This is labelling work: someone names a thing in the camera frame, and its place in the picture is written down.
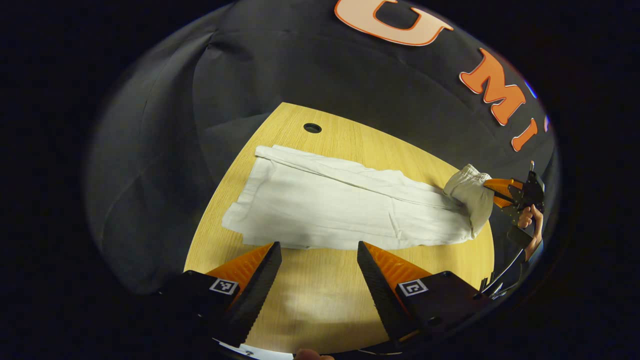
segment white cloth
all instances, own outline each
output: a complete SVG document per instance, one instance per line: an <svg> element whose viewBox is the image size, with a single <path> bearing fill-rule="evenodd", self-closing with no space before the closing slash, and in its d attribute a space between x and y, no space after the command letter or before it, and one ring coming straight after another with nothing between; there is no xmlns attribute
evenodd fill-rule
<svg viewBox="0 0 640 360"><path fill-rule="evenodd" d="M222 219L245 244L355 250L360 240L383 249L461 243L491 214L493 192L479 183L490 177L470 165L445 194L397 170L278 145L258 146L255 155L244 190Z"/></svg>

